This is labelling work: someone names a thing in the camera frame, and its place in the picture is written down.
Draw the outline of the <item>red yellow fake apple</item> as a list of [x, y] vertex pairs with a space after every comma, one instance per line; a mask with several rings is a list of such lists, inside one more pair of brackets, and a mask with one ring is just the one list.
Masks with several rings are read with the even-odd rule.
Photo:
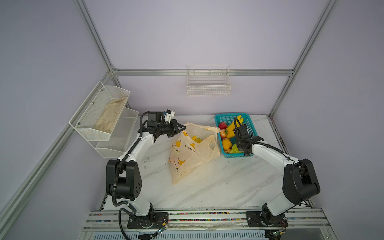
[[228, 135], [228, 132], [226, 129], [222, 129], [220, 132], [221, 139], [225, 139]]

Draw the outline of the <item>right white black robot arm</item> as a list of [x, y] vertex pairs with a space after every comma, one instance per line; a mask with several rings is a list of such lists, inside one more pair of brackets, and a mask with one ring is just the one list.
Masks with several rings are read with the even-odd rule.
[[261, 224], [271, 227], [283, 221], [284, 213], [321, 192], [313, 163], [298, 159], [252, 135], [246, 125], [235, 127], [237, 147], [244, 156], [261, 157], [283, 174], [282, 190], [262, 206]]

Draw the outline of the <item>cream banana print plastic bag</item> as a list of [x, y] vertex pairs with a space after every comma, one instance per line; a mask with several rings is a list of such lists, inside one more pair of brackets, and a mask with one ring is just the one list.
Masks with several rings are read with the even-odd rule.
[[218, 145], [218, 127], [210, 127], [186, 123], [184, 131], [190, 136], [203, 139], [196, 143], [191, 138], [184, 136], [183, 132], [174, 137], [171, 144], [169, 167], [173, 184], [189, 175], [195, 168], [218, 158], [221, 150]]

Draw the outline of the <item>large yellow fake banana bunch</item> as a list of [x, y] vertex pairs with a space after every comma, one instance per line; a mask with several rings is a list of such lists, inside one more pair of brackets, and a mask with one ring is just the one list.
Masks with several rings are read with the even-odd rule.
[[183, 131], [184, 136], [191, 138], [196, 143], [201, 143], [203, 139], [198, 138], [197, 136], [190, 137], [185, 131]]

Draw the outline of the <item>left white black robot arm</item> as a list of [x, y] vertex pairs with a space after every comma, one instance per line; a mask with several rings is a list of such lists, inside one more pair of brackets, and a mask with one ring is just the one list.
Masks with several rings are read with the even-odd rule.
[[120, 213], [128, 214], [127, 227], [152, 228], [159, 221], [153, 205], [140, 199], [143, 187], [139, 161], [161, 135], [169, 138], [186, 129], [174, 119], [175, 112], [147, 111], [140, 116], [138, 135], [131, 146], [116, 160], [106, 165], [106, 192]]

